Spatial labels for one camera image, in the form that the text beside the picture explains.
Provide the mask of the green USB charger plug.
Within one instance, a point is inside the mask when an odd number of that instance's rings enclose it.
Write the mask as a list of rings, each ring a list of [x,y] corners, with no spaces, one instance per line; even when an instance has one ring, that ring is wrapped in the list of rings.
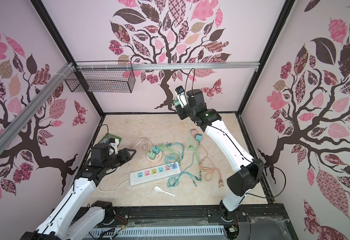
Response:
[[[148,158],[149,158],[150,160],[155,160],[157,154],[153,153],[152,151],[149,151],[148,154],[147,154],[147,156],[148,156]]]

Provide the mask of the teal USB charger plug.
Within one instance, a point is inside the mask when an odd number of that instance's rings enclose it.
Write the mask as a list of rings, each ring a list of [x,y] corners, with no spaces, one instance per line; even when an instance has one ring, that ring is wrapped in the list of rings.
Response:
[[[153,147],[152,152],[155,154],[159,154],[161,152],[161,149],[159,147]]]

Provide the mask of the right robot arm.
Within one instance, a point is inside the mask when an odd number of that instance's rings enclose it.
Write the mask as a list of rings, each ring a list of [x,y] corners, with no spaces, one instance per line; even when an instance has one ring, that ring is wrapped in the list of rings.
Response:
[[[196,126],[214,140],[228,159],[234,174],[227,178],[229,191],[219,204],[222,219],[231,222],[244,198],[260,182],[263,162],[250,155],[227,129],[219,113],[208,109],[203,92],[199,89],[175,89],[174,105],[181,120],[190,118]]]

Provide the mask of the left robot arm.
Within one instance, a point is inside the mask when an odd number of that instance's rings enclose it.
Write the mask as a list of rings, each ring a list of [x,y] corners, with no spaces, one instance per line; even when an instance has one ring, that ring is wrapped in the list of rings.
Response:
[[[23,240],[82,240],[100,223],[114,222],[116,212],[111,202],[98,201],[77,220],[75,217],[83,203],[97,190],[102,179],[111,170],[133,159],[136,150],[117,147],[108,143],[91,148],[86,166],[75,176],[73,185],[52,213],[33,232],[26,232]]]

